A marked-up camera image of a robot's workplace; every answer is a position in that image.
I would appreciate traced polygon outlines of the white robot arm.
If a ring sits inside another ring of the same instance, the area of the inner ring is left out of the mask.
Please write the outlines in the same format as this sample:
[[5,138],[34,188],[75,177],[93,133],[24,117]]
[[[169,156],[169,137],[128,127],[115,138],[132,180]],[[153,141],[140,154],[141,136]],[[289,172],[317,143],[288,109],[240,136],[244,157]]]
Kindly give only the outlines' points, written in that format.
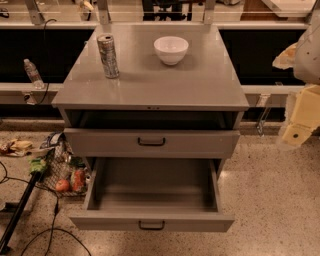
[[272,66],[292,68],[294,77],[305,83],[287,99],[285,125],[277,141],[282,149],[295,149],[320,126],[320,23],[312,21],[299,40],[274,59]]

